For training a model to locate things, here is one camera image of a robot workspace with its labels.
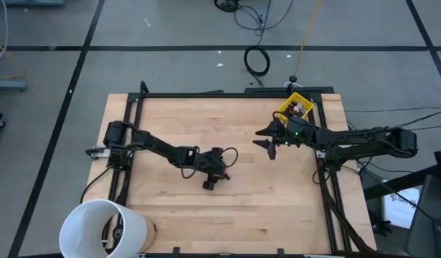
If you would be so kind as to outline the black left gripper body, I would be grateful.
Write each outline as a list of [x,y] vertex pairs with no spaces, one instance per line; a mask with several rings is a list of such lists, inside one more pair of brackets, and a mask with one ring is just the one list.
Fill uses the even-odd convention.
[[227,164],[223,161],[223,152],[222,148],[215,147],[196,155],[196,170],[207,174],[203,189],[213,190],[218,181],[230,179],[226,172]]

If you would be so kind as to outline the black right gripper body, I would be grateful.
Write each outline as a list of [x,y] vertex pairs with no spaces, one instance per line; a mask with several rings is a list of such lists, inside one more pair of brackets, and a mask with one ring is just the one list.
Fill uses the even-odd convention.
[[277,118],[275,118],[269,125],[271,141],[268,143],[268,156],[270,160],[276,158],[276,147],[279,145],[296,145],[298,148],[301,145],[316,146],[316,132],[313,126],[301,120],[289,120],[287,125],[283,125]]

